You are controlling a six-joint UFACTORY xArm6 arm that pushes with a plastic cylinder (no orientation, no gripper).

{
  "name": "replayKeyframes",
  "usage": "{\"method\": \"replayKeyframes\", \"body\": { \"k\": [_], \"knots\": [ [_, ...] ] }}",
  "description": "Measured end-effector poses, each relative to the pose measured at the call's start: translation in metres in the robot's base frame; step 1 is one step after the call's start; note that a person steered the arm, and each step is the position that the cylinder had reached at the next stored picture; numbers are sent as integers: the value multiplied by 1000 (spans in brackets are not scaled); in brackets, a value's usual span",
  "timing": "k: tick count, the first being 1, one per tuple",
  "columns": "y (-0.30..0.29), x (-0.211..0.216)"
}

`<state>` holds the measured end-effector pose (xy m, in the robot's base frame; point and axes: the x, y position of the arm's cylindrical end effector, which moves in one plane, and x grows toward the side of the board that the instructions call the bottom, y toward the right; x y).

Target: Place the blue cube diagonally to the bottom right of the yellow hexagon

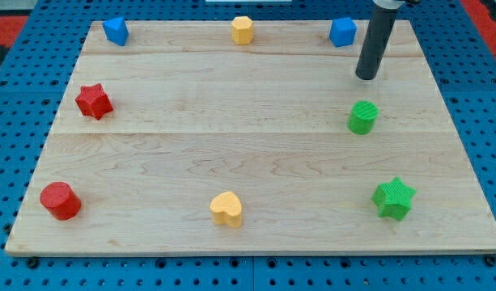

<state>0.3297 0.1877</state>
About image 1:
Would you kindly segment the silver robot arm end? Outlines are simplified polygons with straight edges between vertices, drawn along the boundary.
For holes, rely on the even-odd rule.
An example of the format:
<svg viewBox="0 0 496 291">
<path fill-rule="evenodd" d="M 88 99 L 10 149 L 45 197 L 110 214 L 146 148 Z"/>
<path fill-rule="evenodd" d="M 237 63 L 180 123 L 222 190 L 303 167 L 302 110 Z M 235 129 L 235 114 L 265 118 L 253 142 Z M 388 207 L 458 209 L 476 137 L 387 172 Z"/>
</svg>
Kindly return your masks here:
<svg viewBox="0 0 496 291">
<path fill-rule="evenodd" d="M 377 6 L 387 10 L 398 10 L 405 3 L 417 5 L 421 0 L 372 0 Z"/>
</svg>

